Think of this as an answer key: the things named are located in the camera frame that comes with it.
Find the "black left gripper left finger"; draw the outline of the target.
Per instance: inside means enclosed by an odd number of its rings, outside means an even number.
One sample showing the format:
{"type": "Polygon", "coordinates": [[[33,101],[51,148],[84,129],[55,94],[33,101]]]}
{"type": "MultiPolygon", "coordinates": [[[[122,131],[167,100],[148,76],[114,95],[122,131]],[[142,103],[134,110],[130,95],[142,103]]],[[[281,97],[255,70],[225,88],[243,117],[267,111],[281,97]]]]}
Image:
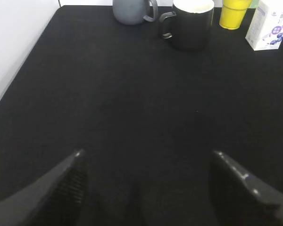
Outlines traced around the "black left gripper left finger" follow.
{"type": "Polygon", "coordinates": [[[87,187],[85,151],[0,201],[0,226],[75,226],[87,187]]]}

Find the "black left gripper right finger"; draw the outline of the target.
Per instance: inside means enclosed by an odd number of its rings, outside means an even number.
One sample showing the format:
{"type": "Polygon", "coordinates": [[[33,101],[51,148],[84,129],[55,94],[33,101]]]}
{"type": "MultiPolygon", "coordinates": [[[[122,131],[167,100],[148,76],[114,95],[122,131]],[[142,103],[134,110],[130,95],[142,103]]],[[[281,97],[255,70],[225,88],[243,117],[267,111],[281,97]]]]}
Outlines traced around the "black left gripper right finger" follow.
{"type": "Polygon", "coordinates": [[[221,226],[283,226],[283,193],[221,151],[210,158],[209,196],[221,226]]]}

